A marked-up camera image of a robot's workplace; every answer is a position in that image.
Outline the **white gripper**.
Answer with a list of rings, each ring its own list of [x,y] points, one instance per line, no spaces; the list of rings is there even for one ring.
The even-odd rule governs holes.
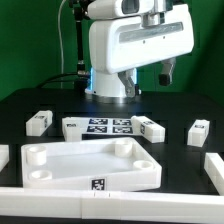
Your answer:
[[[176,66],[174,57],[190,53],[193,46],[193,27],[187,4],[174,5],[165,13],[165,22],[161,25],[143,27],[142,18],[134,16],[98,20],[89,30],[92,67],[106,74],[119,72],[118,78],[129,98],[136,95],[135,71],[129,69],[162,61],[159,84],[169,86]]]

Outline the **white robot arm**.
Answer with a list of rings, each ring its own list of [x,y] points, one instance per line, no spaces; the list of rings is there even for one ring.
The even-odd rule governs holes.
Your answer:
[[[94,0],[87,7],[89,97],[123,103],[139,94],[137,69],[160,62],[159,83],[172,83],[176,58],[192,51],[188,5],[174,0]]]

